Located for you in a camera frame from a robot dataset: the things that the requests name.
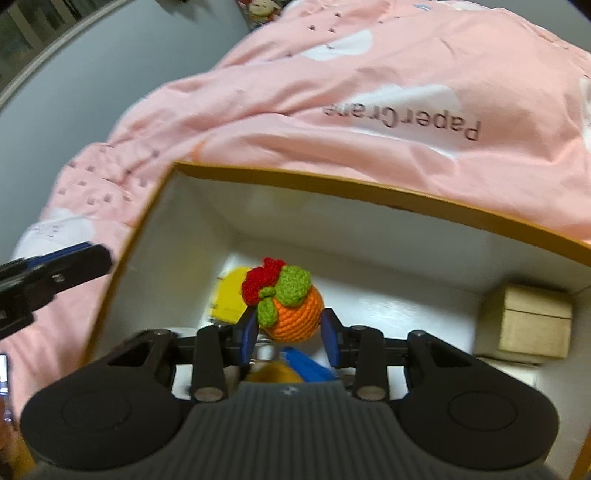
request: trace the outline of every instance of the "red crocheted flower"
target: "red crocheted flower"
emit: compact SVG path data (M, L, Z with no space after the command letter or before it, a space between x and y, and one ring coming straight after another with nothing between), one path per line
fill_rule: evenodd
M263 287L272 287L277 283L281 269L285 265L283 260L273 260L266 257L262 267L255 267L246 274L242 283L242 298L247 305L255 306L261 301L258 292Z

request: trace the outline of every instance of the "metal screw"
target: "metal screw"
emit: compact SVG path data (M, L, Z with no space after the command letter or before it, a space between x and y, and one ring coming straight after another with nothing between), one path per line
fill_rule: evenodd
M361 400L378 401L386 396L386 391L376 385L366 385L357 390L357 396Z
M195 400L202 402L215 402L223 398L223 391L218 387L201 387L193 394Z

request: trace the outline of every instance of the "yellow object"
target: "yellow object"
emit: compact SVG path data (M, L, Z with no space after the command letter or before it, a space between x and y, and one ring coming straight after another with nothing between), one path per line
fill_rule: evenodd
M242 300L242 282L249 270L249 267L235 268L218 282L211 317L233 325L238 323L246 310L246 303Z
M256 372L248 374L247 381L261 383L303 383L301 377L283 362L269 362Z
M20 434L16 434L14 448L11 449L9 464L12 468L12 475L15 480L23 478L27 473L33 470L35 462L29 453L25 442Z

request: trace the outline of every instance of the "gray wall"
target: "gray wall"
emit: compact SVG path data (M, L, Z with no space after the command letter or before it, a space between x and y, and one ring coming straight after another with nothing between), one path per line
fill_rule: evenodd
M0 262L66 162L139 98L211 68L247 33L234 0L132 0L44 63L0 110Z
M506 8L591 51L591 22L568 0L472 0L490 8Z

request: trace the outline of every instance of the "crocheted orange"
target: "crocheted orange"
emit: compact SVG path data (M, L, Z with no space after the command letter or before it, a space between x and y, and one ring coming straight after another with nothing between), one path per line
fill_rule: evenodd
M246 274L242 298L248 305L256 305L259 325L274 340L286 343L312 337L324 308L310 272L272 258Z

